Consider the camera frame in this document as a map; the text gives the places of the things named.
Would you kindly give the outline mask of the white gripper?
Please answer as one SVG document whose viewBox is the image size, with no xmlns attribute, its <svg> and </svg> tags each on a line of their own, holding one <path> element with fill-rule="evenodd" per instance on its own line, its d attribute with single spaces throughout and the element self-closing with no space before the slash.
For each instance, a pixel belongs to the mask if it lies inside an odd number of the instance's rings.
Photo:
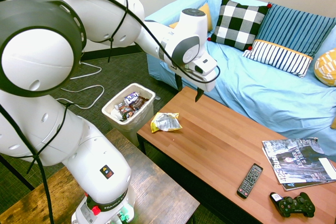
<svg viewBox="0 0 336 224">
<path fill-rule="evenodd" d="M 216 62 L 212 64 L 191 62 L 184 67 L 174 67 L 168 64 L 168 68 L 175 73 L 175 82 L 179 92 L 183 89 L 182 79 L 186 79 L 197 87 L 195 102 L 197 102 L 204 92 L 209 92 L 215 87 L 215 80 L 218 77 L 215 68 Z"/>
</svg>

